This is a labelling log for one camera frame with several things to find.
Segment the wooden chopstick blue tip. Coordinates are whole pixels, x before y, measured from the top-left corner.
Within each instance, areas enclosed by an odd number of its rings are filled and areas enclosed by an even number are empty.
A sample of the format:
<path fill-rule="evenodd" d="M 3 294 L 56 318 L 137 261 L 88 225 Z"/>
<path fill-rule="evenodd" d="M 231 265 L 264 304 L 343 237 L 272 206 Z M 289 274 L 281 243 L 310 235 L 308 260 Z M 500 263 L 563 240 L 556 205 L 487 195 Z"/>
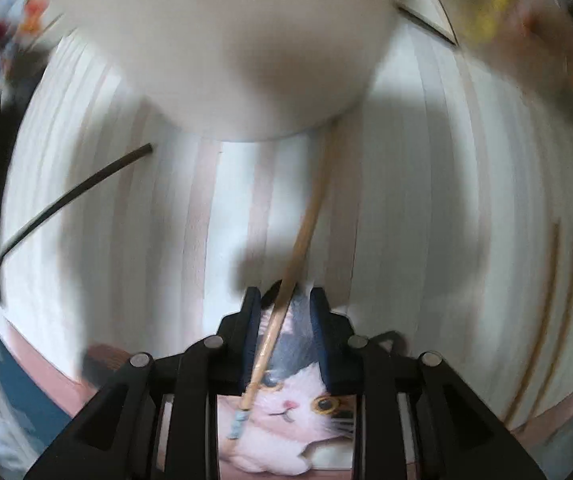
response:
<path fill-rule="evenodd" d="M 310 200 L 303 215 L 303 220 L 301 220 L 291 257 L 289 257 L 287 266 L 285 266 L 280 290 L 276 302 L 273 304 L 264 339 L 262 339 L 262 344 L 255 354 L 250 382 L 242 394 L 241 401 L 236 409 L 236 417 L 231 422 L 230 432 L 226 440 L 229 451 L 233 450 L 236 443 L 239 442 L 246 423 L 250 420 L 257 393 L 262 385 L 262 377 L 265 375 L 274 348 L 276 348 L 295 285 L 300 278 L 301 271 L 303 271 L 303 264 L 305 263 L 313 234 L 315 234 L 315 226 L 317 225 L 326 191 L 329 187 L 329 181 L 331 181 L 332 169 L 337 159 L 338 142 L 335 140 L 335 136 L 340 125 L 341 119 L 334 118 L 325 130 L 323 156 L 320 168 L 315 176 L 315 182 L 312 185 Z"/>

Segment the long bamboo chopstick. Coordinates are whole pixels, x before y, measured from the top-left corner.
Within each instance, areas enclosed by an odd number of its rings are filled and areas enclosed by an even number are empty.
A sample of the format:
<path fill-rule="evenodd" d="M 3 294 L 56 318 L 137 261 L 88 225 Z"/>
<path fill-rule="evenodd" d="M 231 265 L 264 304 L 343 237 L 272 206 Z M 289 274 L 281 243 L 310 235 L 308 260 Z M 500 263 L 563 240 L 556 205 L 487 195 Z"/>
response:
<path fill-rule="evenodd" d="M 541 292 L 541 301 L 538 307 L 538 324 L 537 331 L 533 337 L 533 344 L 529 350 L 527 364 L 521 374 L 521 380 L 518 383 L 515 395 L 507 408 L 503 417 L 503 424 L 511 426 L 515 415 L 521 407 L 521 402 L 530 386 L 533 374 L 538 365 L 541 356 L 542 347 L 547 338 L 548 327 L 551 318 L 552 304 L 555 295 L 557 281 L 557 265 L 559 264 L 559 248 L 561 247 L 561 220 L 556 219 L 550 228 L 550 239 L 547 252 L 547 267 L 545 268 L 545 281 L 543 282 L 543 291 Z"/>
<path fill-rule="evenodd" d="M 551 390 L 555 374 L 559 371 L 561 359 L 567 344 L 568 332 L 573 317 L 573 229 L 568 244 L 563 244 L 561 224 L 554 225 L 550 269 L 545 288 L 545 298 L 539 332 L 531 352 L 531 360 L 523 377 L 523 386 L 530 385 L 531 375 L 539 363 L 541 351 L 547 342 L 551 352 L 545 361 L 547 368 L 531 404 L 525 425 L 528 426 L 542 413 L 544 400 Z"/>

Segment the striped cat tablecloth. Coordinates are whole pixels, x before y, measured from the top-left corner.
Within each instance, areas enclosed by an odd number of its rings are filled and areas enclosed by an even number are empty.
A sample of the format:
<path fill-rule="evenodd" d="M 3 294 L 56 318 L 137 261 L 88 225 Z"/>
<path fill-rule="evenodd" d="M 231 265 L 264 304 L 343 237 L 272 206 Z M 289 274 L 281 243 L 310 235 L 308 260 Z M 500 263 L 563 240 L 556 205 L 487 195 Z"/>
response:
<path fill-rule="evenodd" d="M 573 120 L 556 104 L 403 26 L 344 144 L 303 268 L 355 330 L 440 352 L 503 417 L 537 331 L 551 224 L 573 229 Z M 154 152 L 63 208 L 1 270 L 0 333 L 55 403 L 18 417 L 45 448 L 90 396 L 82 361 L 169 356 L 212 334 L 247 287 L 282 275 L 320 160 L 317 133 L 224 142 L 184 132 L 79 32 L 52 51 L 2 200 L 9 240 L 118 157 Z M 551 445 L 573 417 L 573 317 L 542 413 L 509 428 Z"/>

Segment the beige ribbed utensil canister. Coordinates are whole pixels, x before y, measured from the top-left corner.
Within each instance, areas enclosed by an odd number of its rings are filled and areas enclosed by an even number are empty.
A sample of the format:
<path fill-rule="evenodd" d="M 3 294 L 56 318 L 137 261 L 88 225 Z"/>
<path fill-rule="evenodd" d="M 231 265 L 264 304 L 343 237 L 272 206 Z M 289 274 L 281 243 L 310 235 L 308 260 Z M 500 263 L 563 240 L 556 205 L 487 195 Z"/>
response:
<path fill-rule="evenodd" d="M 53 0 L 178 127 L 259 141 L 364 94 L 393 0 Z"/>

